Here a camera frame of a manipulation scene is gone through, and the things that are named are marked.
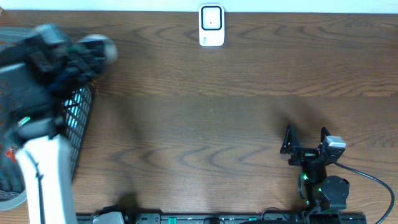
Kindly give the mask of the green lid jar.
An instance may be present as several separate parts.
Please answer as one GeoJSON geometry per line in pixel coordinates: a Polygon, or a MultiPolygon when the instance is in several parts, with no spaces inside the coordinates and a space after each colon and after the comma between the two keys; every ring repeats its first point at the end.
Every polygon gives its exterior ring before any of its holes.
{"type": "Polygon", "coordinates": [[[86,47],[91,53],[104,57],[105,64],[112,64],[118,59],[116,44],[105,35],[87,35],[80,39],[78,43],[86,47]]]}

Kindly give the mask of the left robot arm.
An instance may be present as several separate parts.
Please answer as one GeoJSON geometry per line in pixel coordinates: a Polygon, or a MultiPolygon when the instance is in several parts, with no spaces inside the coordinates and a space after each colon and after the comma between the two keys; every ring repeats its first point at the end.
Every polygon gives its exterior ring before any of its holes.
{"type": "Polygon", "coordinates": [[[72,180],[87,129],[89,83],[118,56],[112,40],[34,35],[1,53],[1,191],[25,197],[31,223],[76,223],[72,180]]]}

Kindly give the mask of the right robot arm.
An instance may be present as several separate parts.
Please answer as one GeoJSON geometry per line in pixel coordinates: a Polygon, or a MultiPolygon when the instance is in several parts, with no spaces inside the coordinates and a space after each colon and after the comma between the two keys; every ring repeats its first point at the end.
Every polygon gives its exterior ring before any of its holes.
{"type": "Polygon", "coordinates": [[[326,166],[336,162],[346,149],[339,136],[332,136],[327,128],[321,129],[320,144],[316,148],[302,147],[297,133],[287,126],[280,153],[288,154],[291,166],[300,166],[300,196],[308,201],[310,209],[318,212],[339,212],[346,209],[349,182],[335,175],[327,175],[326,166]]]}

